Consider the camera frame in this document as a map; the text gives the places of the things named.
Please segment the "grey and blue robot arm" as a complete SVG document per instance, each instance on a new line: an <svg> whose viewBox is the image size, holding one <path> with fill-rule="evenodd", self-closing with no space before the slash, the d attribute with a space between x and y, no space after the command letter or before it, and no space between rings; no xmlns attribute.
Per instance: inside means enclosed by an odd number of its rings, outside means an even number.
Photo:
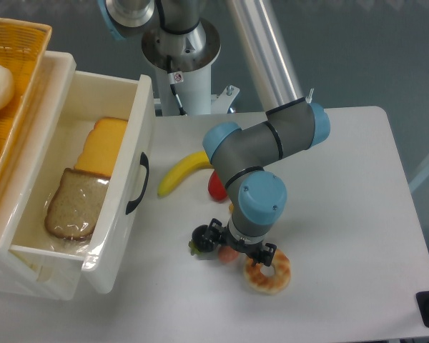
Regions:
<svg viewBox="0 0 429 343"><path fill-rule="evenodd" d="M161 79L164 114L201 114L212 109L207 84L220 52L216 28L201 17L203 1L100 1L116 39L142 35L142 51ZM193 252L229 246L254 263L270 266L276 252L265 235L287 199L283 182L265 171L276 161L328 138L325 110L304 96L282 43L269 1L228 1L247 65L266 111L266 120L248 129L222 123L204 136L203 147L234 209L227 224L213 219L192 234Z"/></svg>

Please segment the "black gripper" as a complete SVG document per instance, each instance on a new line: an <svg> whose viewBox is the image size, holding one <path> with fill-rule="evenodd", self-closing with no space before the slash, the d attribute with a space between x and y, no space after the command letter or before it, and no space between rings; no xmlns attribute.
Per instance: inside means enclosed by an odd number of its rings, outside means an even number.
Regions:
<svg viewBox="0 0 429 343"><path fill-rule="evenodd" d="M276 245L272 243L263 244L264 236L261 237L237 237L234 236L228 227L223 230L222 223L213 218L209 224L204 236L214 243L228 246L236 252L246 254L252 262L250 265L255 267L262 264L270 267L276 252Z"/></svg>

